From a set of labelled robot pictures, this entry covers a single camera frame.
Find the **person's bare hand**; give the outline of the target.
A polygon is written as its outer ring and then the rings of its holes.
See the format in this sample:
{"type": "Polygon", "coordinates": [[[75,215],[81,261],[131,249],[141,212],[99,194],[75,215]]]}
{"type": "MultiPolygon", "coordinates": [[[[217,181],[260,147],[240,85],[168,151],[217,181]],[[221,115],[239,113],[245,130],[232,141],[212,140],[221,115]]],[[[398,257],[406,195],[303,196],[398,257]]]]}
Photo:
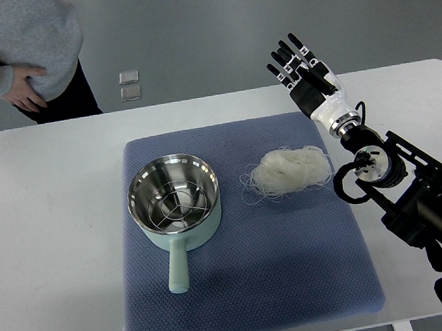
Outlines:
{"type": "Polygon", "coordinates": [[[14,67],[13,81],[9,91],[0,96],[12,106],[16,106],[25,111],[39,113],[40,108],[48,105],[28,83],[30,77],[44,76],[46,69],[41,67],[14,67]]]}

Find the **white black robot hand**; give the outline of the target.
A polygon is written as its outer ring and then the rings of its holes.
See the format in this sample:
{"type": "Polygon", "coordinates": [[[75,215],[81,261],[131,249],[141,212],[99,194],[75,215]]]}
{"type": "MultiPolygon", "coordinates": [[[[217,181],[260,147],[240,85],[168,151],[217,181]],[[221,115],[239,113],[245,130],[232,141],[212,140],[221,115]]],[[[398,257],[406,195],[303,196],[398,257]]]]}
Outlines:
{"type": "Polygon", "coordinates": [[[267,65],[278,82],[289,92],[299,110],[319,122],[336,138],[363,123],[358,110],[348,104],[345,89],[334,72],[293,33],[278,41],[267,65]]]}

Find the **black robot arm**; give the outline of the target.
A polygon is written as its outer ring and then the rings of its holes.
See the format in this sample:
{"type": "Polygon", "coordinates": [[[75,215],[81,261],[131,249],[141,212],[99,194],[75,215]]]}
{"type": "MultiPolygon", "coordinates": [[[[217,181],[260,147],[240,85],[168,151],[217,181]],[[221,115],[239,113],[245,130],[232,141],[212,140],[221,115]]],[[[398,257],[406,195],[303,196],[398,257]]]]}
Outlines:
{"type": "MultiPolygon", "coordinates": [[[[365,104],[335,118],[329,132],[354,158],[334,176],[334,191],[349,204],[373,200],[381,222],[407,245],[424,249],[442,273],[442,163],[389,131],[366,126],[365,104]]],[[[442,303],[442,277],[434,284],[442,303]]]]}

